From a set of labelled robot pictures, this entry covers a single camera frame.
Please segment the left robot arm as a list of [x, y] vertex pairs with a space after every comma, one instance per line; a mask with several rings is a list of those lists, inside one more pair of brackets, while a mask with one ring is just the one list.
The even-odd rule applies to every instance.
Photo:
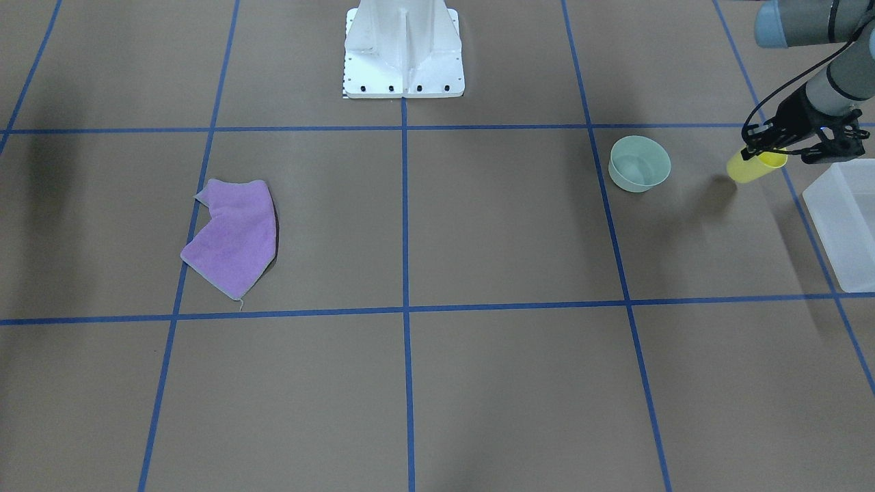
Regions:
[[871, 135], [859, 119], [874, 94], [872, 1], [764, 1], [754, 40], [762, 48], [833, 52], [782, 84], [790, 93], [763, 124], [746, 121], [742, 159], [775, 153], [833, 164], [863, 156]]

